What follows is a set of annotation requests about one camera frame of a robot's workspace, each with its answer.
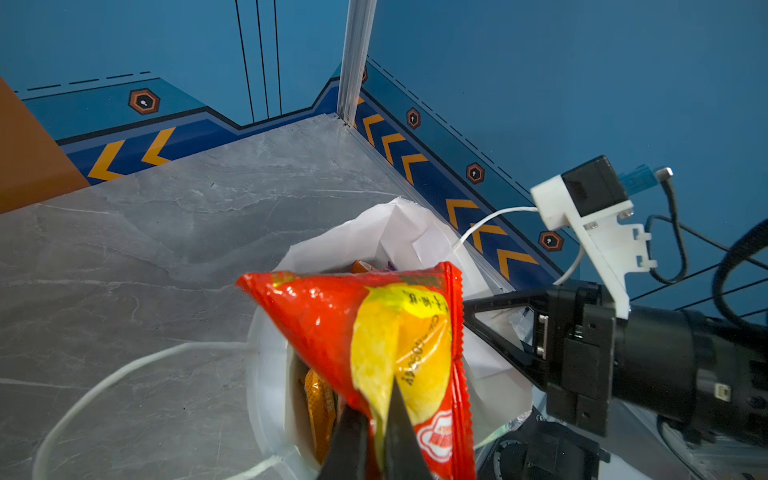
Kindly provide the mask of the small orange cracker pack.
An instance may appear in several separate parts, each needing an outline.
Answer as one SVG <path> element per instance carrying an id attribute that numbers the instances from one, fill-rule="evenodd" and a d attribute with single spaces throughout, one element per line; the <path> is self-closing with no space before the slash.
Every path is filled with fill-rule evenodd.
<path id="1" fill-rule="evenodd" d="M 304 391 L 316 460 L 322 464 L 331 446 L 336 424 L 336 396 L 330 383 L 314 369 L 304 377 Z"/>

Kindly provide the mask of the small orange yellow snack pack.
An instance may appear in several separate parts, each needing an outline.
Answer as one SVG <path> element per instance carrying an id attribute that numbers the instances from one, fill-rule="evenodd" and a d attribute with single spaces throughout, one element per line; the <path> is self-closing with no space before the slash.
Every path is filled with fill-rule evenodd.
<path id="1" fill-rule="evenodd" d="M 376 271 L 377 271 L 377 268 L 375 266 L 363 260 L 354 261 L 350 268 L 350 272 L 353 274 L 361 274 L 361 273 L 376 272 Z"/>

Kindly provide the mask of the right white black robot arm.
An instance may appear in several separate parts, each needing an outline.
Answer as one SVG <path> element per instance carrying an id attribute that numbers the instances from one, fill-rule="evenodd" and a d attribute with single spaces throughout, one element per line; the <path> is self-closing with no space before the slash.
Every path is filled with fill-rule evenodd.
<path id="1" fill-rule="evenodd" d="M 760 223 L 718 266 L 713 320 L 693 310 L 634 307 L 620 318 L 599 284 L 468 300 L 464 323 L 546 396 L 547 412 L 605 435 L 613 399 L 655 413 L 691 443 L 722 435 L 767 444 L 767 331 L 725 302 L 731 272 L 767 246 Z"/>

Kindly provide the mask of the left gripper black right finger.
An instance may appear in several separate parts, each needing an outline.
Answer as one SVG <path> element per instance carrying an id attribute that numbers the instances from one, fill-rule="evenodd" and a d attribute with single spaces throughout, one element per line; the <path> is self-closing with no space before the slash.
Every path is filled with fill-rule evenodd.
<path id="1" fill-rule="evenodd" d="M 392 383 L 384 437 L 385 478 L 431 480 L 397 380 Z"/>

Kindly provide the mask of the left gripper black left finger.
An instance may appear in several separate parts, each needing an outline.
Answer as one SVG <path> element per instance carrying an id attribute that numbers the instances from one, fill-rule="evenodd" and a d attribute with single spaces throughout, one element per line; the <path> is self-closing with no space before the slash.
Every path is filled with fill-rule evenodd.
<path id="1" fill-rule="evenodd" d="M 368 457 L 368 419 L 348 406 L 332 436 L 329 452 L 317 480 L 362 480 Z"/>

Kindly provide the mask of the small red snack pack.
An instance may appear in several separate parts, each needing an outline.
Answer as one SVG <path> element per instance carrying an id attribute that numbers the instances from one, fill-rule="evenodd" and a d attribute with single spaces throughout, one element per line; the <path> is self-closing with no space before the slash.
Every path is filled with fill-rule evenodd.
<path id="1" fill-rule="evenodd" d="M 238 286 L 301 359 L 368 422 L 385 467 L 393 392 L 432 479 L 473 479 L 472 419 L 463 356 L 461 270 L 450 262 L 399 272 L 248 273 Z"/>

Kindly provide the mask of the colourful white paper bag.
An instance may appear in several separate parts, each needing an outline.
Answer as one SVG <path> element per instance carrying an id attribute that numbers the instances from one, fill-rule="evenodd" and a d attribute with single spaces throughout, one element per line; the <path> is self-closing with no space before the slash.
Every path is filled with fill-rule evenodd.
<path id="1" fill-rule="evenodd" d="M 337 270 L 355 260 L 379 267 L 391 262 L 398 271 L 432 267 L 448 260 L 462 270 L 468 299 L 489 294 L 493 284 L 483 277 L 452 227 L 431 210 L 402 198 L 375 205 L 320 236 L 291 246 L 278 267 L 316 273 Z M 482 345 L 478 335 L 467 332 L 465 339 L 474 440 L 476 448 L 482 449 L 520 429 L 533 416 L 532 384 L 504 364 L 500 354 Z M 33 463 L 33 478 L 51 478 L 49 461 L 54 445 L 100 393 L 151 363 L 197 350 L 242 352 L 247 357 L 248 413 L 264 456 L 254 467 L 239 473 L 239 478 L 263 479 L 269 473 L 283 479 L 314 478 L 319 464 L 310 454 L 308 418 L 298 411 L 299 398 L 291 391 L 292 382 L 299 377 L 298 357 L 262 309 L 256 310 L 245 342 L 183 343 L 134 360 L 99 382 L 45 437 Z"/>

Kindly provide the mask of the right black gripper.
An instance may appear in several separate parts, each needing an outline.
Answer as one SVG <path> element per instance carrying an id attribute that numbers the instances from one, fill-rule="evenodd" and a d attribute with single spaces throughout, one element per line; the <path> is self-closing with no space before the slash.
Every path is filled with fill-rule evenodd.
<path id="1" fill-rule="evenodd" d="M 616 317 L 605 287 L 569 281 L 465 300 L 464 311 L 465 327 L 546 390 L 551 416 L 607 434 Z"/>

